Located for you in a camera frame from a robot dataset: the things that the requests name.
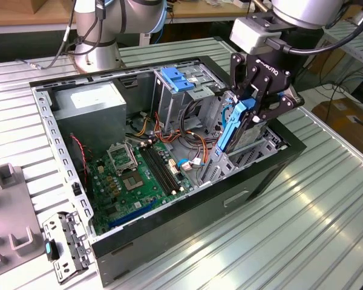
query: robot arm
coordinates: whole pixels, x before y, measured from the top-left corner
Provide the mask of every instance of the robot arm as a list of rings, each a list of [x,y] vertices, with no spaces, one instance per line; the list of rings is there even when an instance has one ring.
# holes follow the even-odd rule
[[[113,69],[120,66],[116,35],[160,31],[166,0],[77,0],[75,15],[82,36],[73,54],[77,67],[85,72]]]
[[[240,102],[253,98],[255,103],[237,112],[236,129],[226,127],[223,136],[229,141],[219,142],[226,153],[237,148],[244,133],[256,124],[304,104],[290,85],[305,56],[334,50],[363,31],[362,21],[340,42],[315,49],[324,33],[321,27],[346,9],[345,0],[272,0],[272,4],[272,10],[238,18],[232,29],[230,40],[247,54],[231,56],[231,88]]]

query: blue plastic latch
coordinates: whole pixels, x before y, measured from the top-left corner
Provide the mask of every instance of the blue plastic latch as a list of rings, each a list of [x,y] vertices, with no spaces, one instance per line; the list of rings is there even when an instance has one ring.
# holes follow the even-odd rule
[[[224,148],[227,146],[228,142],[231,139],[231,136],[235,132],[236,129],[241,124],[241,117],[243,112],[251,110],[255,105],[255,99],[249,98],[247,100],[240,101],[231,113],[229,120],[227,121],[226,127],[222,136],[219,138],[217,147],[224,151]]]
[[[195,87],[195,85],[187,81],[184,75],[176,68],[162,68],[161,71],[166,81],[177,92],[187,91],[188,89],[193,89]]]
[[[47,252],[47,254],[49,254],[51,252],[50,243],[46,243],[46,252]]]

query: slotted aluminum surface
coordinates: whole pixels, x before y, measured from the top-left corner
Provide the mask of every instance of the slotted aluminum surface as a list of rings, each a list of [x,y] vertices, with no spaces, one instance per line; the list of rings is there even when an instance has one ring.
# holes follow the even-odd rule
[[[128,66],[209,55],[229,72],[231,49],[203,39],[121,52]],[[22,166],[40,224],[72,206],[28,82],[72,74],[74,67],[65,57],[48,71],[0,63],[0,163]],[[298,109],[280,117],[307,149],[262,196],[107,289],[359,289],[363,158],[306,114]],[[0,276],[0,289],[46,287],[101,289],[101,284],[92,264],[59,286],[44,255]]]
[[[324,30],[324,38],[331,42],[336,43],[349,35],[356,29],[357,26],[349,23],[348,21],[339,21],[334,27],[328,30]],[[340,47],[346,53],[363,63],[363,32],[356,36],[349,43]]]

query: ram slot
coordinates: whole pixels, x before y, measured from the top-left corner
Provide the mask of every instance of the ram slot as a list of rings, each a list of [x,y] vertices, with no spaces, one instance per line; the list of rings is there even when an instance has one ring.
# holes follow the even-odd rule
[[[167,195],[172,192],[172,189],[168,187],[166,180],[162,176],[162,174],[156,169],[156,164],[151,158],[150,154],[146,150],[141,151],[141,156],[144,158],[146,165],[148,165],[149,170],[152,172],[152,174],[155,176],[155,179],[157,182],[160,183],[160,186],[165,191]]]
[[[166,195],[171,195],[174,190],[177,191],[177,183],[168,168],[163,164],[158,153],[153,148],[141,149],[140,153]]]
[[[159,169],[163,172],[172,189],[178,191],[178,185],[174,179],[174,176],[172,175],[171,171],[164,165],[163,160],[161,159],[157,151],[153,148],[149,148],[149,154],[152,156],[156,164],[159,165]]]

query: motherboard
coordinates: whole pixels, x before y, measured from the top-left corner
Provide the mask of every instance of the motherboard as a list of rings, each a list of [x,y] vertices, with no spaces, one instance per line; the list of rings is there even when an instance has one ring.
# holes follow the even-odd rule
[[[113,146],[88,167],[97,235],[193,190],[162,142],[144,148]]]

